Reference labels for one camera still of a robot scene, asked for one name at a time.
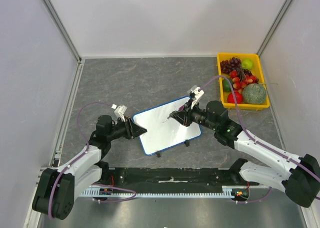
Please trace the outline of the blue framed whiteboard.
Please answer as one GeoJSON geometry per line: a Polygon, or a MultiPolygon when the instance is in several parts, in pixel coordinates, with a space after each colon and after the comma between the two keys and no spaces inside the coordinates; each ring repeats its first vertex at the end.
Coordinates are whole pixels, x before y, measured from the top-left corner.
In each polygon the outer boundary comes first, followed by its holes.
{"type": "Polygon", "coordinates": [[[201,136],[202,130],[196,123],[188,127],[181,125],[175,119],[163,123],[171,112],[180,108],[188,100],[188,96],[181,97],[133,115],[133,121],[147,129],[147,132],[139,137],[143,152],[147,156],[201,136]]]}

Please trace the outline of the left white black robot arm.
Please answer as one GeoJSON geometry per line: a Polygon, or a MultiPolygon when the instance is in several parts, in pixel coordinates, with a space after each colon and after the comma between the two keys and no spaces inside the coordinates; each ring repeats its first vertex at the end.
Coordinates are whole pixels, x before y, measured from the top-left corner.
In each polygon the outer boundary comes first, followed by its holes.
{"type": "Polygon", "coordinates": [[[71,212],[77,197],[90,185],[106,184],[110,173],[103,168],[102,159],[119,138],[139,137],[147,129],[130,117],[114,121],[109,115],[98,117],[95,130],[84,148],[69,162],[57,168],[46,168],[39,179],[32,210],[51,219],[64,220],[71,212]]]}

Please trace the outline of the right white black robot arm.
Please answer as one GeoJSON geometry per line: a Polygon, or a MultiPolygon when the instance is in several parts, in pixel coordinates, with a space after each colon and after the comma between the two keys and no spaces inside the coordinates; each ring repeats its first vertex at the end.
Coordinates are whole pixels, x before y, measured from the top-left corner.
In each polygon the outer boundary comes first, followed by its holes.
{"type": "Polygon", "coordinates": [[[263,162],[256,165],[245,159],[234,163],[229,179],[235,185],[244,181],[259,183],[284,192],[297,205],[309,208],[320,192],[320,165],[315,157],[303,157],[284,151],[261,140],[229,118],[220,101],[210,101],[205,109],[189,100],[169,115],[186,127],[197,123],[214,131],[219,143],[246,153],[263,162]]]}

